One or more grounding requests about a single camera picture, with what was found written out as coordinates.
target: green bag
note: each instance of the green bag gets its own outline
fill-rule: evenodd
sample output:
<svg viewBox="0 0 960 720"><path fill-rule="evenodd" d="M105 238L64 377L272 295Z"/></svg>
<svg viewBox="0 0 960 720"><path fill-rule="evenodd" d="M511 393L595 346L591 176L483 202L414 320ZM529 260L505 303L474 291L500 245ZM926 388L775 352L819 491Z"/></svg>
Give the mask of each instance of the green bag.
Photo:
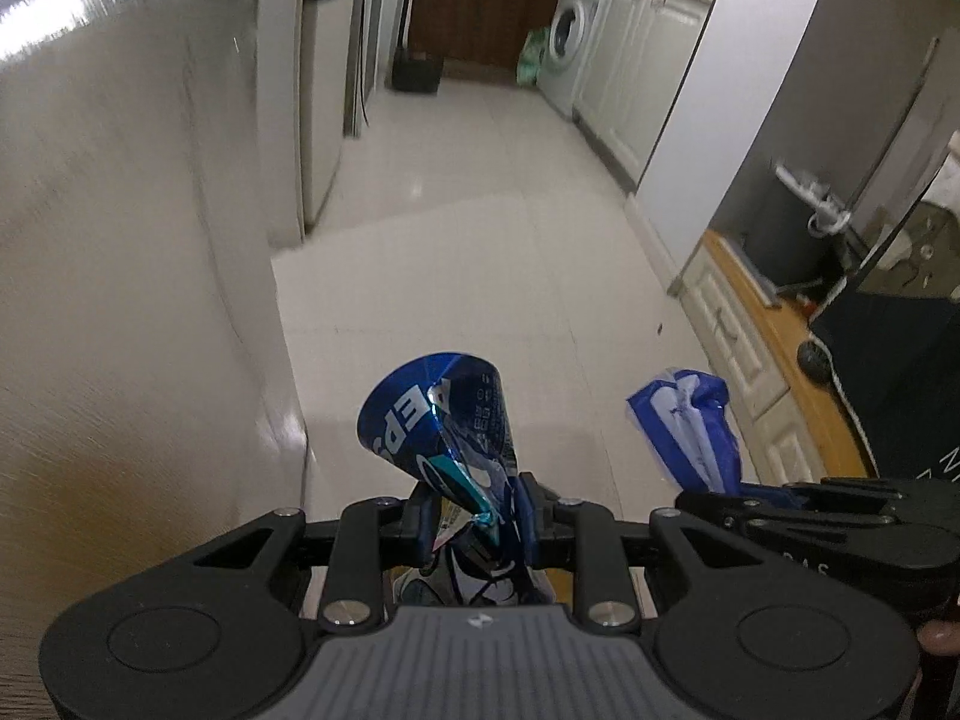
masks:
<svg viewBox="0 0 960 720"><path fill-rule="evenodd" d="M549 26L540 29L531 29L527 33L526 42L517 60L517 84L533 86L536 83L536 74L544 61L546 42L550 39Z"/></svg>

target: drawer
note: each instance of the drawer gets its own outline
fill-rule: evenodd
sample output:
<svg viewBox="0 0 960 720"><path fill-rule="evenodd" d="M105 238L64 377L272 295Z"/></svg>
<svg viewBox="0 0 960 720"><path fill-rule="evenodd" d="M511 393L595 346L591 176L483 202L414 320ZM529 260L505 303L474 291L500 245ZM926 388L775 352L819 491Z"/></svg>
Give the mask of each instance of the drawer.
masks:
<svg viewBox="0 0 960 720"><path fill-rule="evenodd" d="M757 420L755 427L757 437L764 444L764 457L755 458L754 462L766 461L775 484L819 482L827 475L817 445L792 396L786 394L776 401Z"/></svg>
<svg viewBox="0 0 960 720"><path fill-rule="evenodd" d="M730 369L728 384L738 389L752 418L787 391L786 381L733 288L700 247L683 273L685 304L698 333L709 333Z"/></svg>

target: washing machine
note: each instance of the washing machine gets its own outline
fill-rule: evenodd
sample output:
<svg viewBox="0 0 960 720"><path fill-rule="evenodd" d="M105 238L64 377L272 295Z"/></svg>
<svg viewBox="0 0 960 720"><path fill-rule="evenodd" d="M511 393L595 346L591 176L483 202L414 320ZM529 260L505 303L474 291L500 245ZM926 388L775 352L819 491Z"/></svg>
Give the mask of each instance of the washing machine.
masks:
<svg viewBox="0 0 960 720"><path fill-rule="evenodd" d="M587 55L610 0L559 0L536 85L568 119L586 74Z"/></svg>

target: black trash bin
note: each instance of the black trash bin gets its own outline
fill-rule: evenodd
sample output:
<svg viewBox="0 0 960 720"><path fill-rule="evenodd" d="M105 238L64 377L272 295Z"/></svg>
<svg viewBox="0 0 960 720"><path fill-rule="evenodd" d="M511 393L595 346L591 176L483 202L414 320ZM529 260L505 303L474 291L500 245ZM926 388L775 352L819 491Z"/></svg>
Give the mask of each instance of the black trash bin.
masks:
<svg viewBox="0 0 960 720"><path fill-rule="evenodd" d="M397 49L390 85L397 92L435 95L443 74L443 57Z"/></svg>

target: gray textured pad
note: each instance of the gray textured pad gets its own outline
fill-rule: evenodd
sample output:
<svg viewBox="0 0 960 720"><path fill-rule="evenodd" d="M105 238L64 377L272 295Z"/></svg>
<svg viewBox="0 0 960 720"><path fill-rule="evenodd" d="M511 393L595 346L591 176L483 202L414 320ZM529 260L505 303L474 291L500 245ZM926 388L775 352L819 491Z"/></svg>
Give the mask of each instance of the gray textured pad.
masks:
<svg viewBox="0 0 960 720"><path fill-rule="evenodd" d="M703 720L640 647L563 607L401 607L385 629L323 645L263 720Z"/></svg>

